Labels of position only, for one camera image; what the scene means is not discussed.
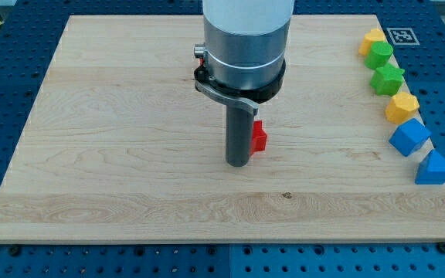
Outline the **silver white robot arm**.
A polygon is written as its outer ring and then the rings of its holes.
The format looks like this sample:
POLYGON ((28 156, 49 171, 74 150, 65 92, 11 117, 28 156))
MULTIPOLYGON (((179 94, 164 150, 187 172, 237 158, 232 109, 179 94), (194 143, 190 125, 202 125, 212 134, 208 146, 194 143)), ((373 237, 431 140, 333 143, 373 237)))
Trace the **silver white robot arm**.
POLYGON ((294 0, 203 0, 204 42, 194 47, 217 83, 254 90, 281 71, 294 0))

